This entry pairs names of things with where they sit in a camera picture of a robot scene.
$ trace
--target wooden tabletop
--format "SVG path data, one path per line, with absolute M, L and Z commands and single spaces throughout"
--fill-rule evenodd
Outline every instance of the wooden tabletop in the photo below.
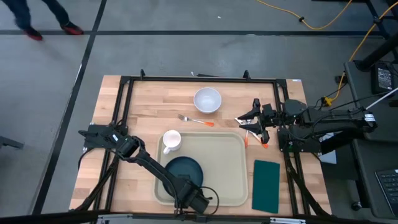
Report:
M 109 124 L 111 121 L 119 81 L 120 76 L 104 76 L 93 115 L 95 124 Z M 305 103 L 305 95 L 300 80 L 287 80 L 287 86 L 291 99 Z M 193 105 L 195 92 L 203 87 L 215 88 L 222 96 L 221 108 L 213 114 L 202 114 Z M 126 92 L 127 88 L 125 87 L 119 117 L 123 112 Z M 177 131 L 232 131 L 243 138 L 245 130 L 238 128 L 234 118 L 251 110 L 254 98 L 259 98 L 262 105 L 271 103 L 272 107 L 275 108 L 271 84 L 135 81 L 127 120 L 129 134 L 143 139 L 148 153 L 153 158 L 156 154 L 157 141 L 163 133 L 170 129 Z M 184 114 L 193 119 L 211 121 L 215 123 L 215 126 L 208 127 L 199 123 L 183 122 L 177 118 L 177 114 Z M 264 149 L 253 136 L 249 136 L 249 146 L 246 149 L 248 199 L 239 207 L 220 207 L 216 215 L 275 215 L 251 208 L 253 168 L 256 159 L 280 164 L 278 215 L 292 214 L 284 157 L 279 151 L 276 128 L 268 128 L 268 131 L 270 136 L 268 149 Z M 94 149 L 82 160 L 70 208 L 79 206 L 97 184 L 103 155 L 104 149 Z M 301 153 L 300 155 L 307 188 L 322 208 L 330 213 L 329 199 L 319 161 L 309 153 Z M 154 178 L 150 172 L 137 164 L 120 162 L 111 211 L 173 213 L 173 206 L 161 205 L 156 201 L 153 193 Z M 295 188 L 298 210 L 303 213 L 300 191 L 297 186 Z M 100 208 L 104 207 L 107 192 L 108 186 L 106 185 Z M 206 213 L 213 211 L 213 209 L 213 207 L 208 207 Z

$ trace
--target gray floor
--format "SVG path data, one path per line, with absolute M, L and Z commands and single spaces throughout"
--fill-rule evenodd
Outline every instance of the gray floor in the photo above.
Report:
M 100 0 L 60 1 L 73 22 L 91 30 Z M 305 16 L 313 26 L 326 24 L 342 2 L 268 0 Z M 387 5 L 373 1 L 378 13 Z M 43 2 L 30 0 L 32 24 L 59 30 Z M 366 5 L 355 3 L 327 30 L 366 31 L 372 24 Z M 396 23 L 389 23 L 393 30 Z M 0 2 L 0 30 L 17 29 Z M 297 19 L 255 0 L 159 1 L 108 0 L 99 30 L 308 30 Z M 47 35 L 35 42 L 24 35 L 0 35 L 0 135 L 25 143 L 24 150 L 0 150 L 0 217 L 31 210 L 40 177 L 78 73 L 89 36 Z M 334 91 L 362 37 L 286 37 L 240 35 L 98 35 L 88 61 L 65 142 L 45 201 L 44 212 L 68 210 L 83 138 L 77 131 L 91 121 L 103 75 L 190 76 L 205 73 L 240 77 L 299 78 L 308 104 Z M 383 40 L 370 37 L 356 58 Z M 345 88 L 336 105 L 352 100 Z M 353 212 L 357 200 L 351 182 L 326 178 L 332 211 L 338 217 L 375 219 L 369 210 Z M 146 220 L 141 223 L 156 223 Z

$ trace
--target green cloth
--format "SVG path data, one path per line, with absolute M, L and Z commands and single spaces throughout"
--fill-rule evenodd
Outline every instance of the green cloth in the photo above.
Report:
M 254 161 L 252 209 L 278 213 L 279 167 L 275 162 Z

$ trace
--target plastic tray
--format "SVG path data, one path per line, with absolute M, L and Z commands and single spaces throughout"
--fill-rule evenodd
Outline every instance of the plastic tray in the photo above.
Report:
M 177 151 L 163 154 L 162 137 L 158 142 L 157 162 L 162 166 L 179 156 L 196 160 L 203 171 L 203 186 L 211 187 L 220 197 L 220 206 L 240 206 L 248 198 L 246 153 L 242 137 L 236 133 L 181 132 L 182 145 Z M 210 205 L 216 205 L 214 193 L 203 189 L 206 197 L 213 197 Z M 159 179 L 155 179 L 155 198 L 162 205 L 174 205 L 174 199 L 165 191 Z

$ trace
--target red shoe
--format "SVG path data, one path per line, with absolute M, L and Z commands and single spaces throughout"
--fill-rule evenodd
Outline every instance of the red shoe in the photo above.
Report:
M 37 41 L 43 40 L 42 35 L 39 32 L 37 32 L 37 30 L 33 29 L 32 27 L 24 29 L 24 32 L 31 39 L 34 39 L 34 40 L 37 40 Z
M 70 35 L 84 34 L 83 30 L 80 27 L 73 24 L 72 22 L 68 22 L 64 26 L 61 26 L 61 29 L 63 29 L 63 31 L 65 31 L 67 34 L 70 34 Z

